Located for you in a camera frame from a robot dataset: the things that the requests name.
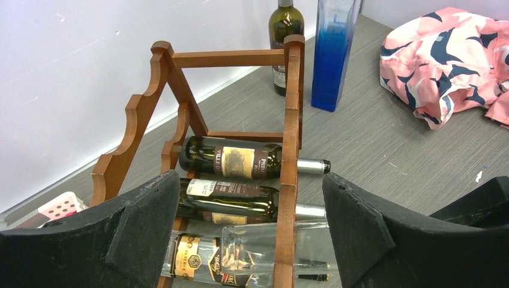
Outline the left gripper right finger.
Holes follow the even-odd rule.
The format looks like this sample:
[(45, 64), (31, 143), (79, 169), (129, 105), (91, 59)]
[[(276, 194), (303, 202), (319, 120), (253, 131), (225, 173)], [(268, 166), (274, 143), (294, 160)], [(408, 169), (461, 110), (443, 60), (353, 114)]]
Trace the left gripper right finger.
[(423, 215), (329, 173), (322, 181), (343, 287), (507, 287), (508, 177)]

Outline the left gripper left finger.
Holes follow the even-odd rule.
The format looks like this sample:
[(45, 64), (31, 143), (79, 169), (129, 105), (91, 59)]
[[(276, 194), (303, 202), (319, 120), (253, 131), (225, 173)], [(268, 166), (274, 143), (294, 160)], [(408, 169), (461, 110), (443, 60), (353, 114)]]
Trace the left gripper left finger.
[(1, 232), (2, 287), (156, 287), (179, 201), (174, 170), (37, 229)]

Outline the dark wine bottle cream label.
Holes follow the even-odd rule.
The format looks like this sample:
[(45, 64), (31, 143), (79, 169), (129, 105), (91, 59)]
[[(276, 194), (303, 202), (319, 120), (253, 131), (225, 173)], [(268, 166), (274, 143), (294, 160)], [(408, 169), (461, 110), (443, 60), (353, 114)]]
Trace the dark wine bottle cream label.
[(273, 187), (206, 179), (180, 179), (177, 216), (219, 225), (275, 223), (279, 191)]

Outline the dark green wine bottle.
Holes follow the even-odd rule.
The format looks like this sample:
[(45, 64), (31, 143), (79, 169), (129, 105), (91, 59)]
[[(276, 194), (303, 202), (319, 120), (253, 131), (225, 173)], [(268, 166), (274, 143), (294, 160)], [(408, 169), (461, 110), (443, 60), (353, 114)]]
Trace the dark green wine bottle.
[(282, 146), (216, 137), (190, 136), (179, 155), (185, 171), (227, 178), (275, 179), (282, 169)]

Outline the clear square slim bottle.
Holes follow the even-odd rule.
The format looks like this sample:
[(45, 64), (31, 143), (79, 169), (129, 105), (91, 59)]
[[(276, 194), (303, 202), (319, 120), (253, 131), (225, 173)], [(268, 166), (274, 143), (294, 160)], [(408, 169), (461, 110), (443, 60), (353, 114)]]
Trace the clear square slim bottle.
[[(276, 224), (226, 226), (221, 231), (221, 266), (233, 274), (272, 273), (276, 260)], [(296, 244), (290, 264), (298, 275), (336, 274), (338, 267), (326, 220), (297, 221), (291, 229)]]

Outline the brown wooden wine rack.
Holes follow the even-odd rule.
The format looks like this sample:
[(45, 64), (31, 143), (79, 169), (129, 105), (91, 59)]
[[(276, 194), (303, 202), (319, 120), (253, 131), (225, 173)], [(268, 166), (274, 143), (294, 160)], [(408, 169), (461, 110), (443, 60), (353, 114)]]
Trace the brown wooden wine rack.
[[(199, 136), (282, 144), (282, 170), (280, 176), (280, 204), (276, 230), (276, 260), (274, 287), (293, 287), (294, 269), (290, 260), (294, 248), (285, 248), (288, 241), (295, 245), (294, 228), (297, 202), (297, 162), (302, 142), (303, 82), (305, 39), (302, 35), (289, 35), (282, 49), (233, 50), (219, 52), (175, 53), (167, 41), (156, 41), (152, 47), (151, 78), (143, 94), (131, 96), (126, 108), (126, 128), (120, 145), (103, 154), (92, 171), (92, 205), (98, 205), (119, 193), (134, 155), (165, 86), (169, 86), (179, 104), (178, 125), (173, 138), (166, 142), (161, 153), (161, 171), (173, 169), (177, 164), (188, 129)], [(272, 66), (286, 68), (287, 88), (284, 130), (281, 133), (255, 133), (211, 131), (206, 126), (197, 102), (184, 76), (184, 68)]]

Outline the blue clear square bottle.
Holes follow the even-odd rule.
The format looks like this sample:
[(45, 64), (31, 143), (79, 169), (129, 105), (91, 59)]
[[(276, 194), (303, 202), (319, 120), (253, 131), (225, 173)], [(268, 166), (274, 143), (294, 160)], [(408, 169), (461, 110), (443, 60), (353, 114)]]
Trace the blue clear square bottle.
[(313, 61), (313, 107), (333, 112), (342, 96), (361, 1), (318, 1)]

